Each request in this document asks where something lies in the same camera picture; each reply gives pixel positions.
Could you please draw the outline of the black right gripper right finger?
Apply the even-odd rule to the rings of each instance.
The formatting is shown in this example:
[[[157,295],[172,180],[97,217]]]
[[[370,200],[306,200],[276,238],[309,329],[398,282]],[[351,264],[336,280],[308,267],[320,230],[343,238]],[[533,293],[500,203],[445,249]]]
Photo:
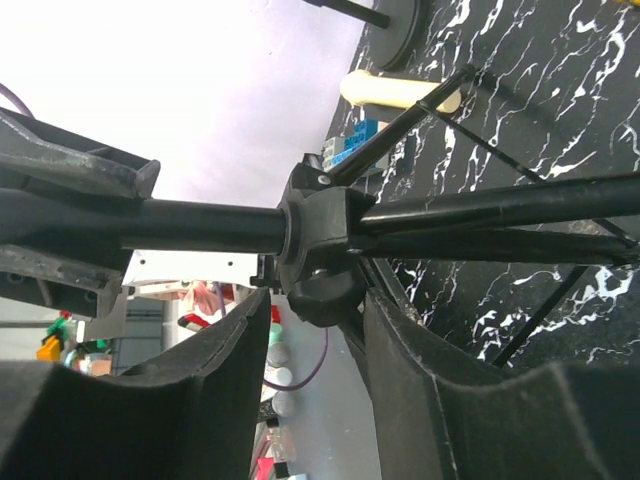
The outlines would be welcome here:
[[[553,362],[512,376],[365,301],[365,343],[386,479],[635,479],[639,371]]]

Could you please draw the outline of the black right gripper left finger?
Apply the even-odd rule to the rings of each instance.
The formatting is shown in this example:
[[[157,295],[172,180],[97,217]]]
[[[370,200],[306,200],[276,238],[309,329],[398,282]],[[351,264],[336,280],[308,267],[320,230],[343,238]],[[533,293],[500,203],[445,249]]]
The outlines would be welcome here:
[[[252,292],[217,323],[118,376],[1,365],[5,479],[245,479],[271,321]]]

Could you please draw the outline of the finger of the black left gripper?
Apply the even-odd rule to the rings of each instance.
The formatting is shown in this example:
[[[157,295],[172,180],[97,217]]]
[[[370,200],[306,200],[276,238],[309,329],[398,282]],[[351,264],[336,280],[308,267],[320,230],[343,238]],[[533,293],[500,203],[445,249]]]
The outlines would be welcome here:
[[[160,162],[1,110],[1,167],[93,195],[148,199]]]
[[[63,248],[48,252],[1,246],[1,297],[104,318],[113,310],[128,268],[126,250]]]

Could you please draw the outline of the black music stand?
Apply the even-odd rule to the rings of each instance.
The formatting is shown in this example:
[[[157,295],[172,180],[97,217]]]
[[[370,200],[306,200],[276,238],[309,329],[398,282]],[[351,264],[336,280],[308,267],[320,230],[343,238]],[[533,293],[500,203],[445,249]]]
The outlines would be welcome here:
[[[256,287],[283,292],[318,327],[344,321],[363,300],[365,259],[635,267],[639,244],[615,217],[639,212],[637,173],[378,203],[356,180],[412,127],[476,77],[467,64],[417,99],[328,172],[300,163],[273,209],[137,200],[112,225],[125,249],[256,253],[272,270]]]

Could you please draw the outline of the black microphone stand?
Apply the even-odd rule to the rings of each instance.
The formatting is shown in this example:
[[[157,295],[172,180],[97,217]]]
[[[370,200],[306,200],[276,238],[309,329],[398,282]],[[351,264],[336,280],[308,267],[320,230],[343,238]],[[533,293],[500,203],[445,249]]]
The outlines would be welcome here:
[[[366,7],[348,0],[307,0],[319,8],[329,8],[369,26],[369,54],[381,71],[402,69],[429,23],[432,1],[377,1]]]

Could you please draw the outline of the blue grey block stack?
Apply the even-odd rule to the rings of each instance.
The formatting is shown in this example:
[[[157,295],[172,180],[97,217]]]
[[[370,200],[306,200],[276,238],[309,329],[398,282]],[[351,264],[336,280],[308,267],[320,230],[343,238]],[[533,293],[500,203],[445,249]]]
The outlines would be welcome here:
[[[323,170],[330,171],[333,169],[386,126],[386,122],[375,119],[365,119],[354,125],[353,132],[350,136],[334,136],[327,139],[322,149]]]

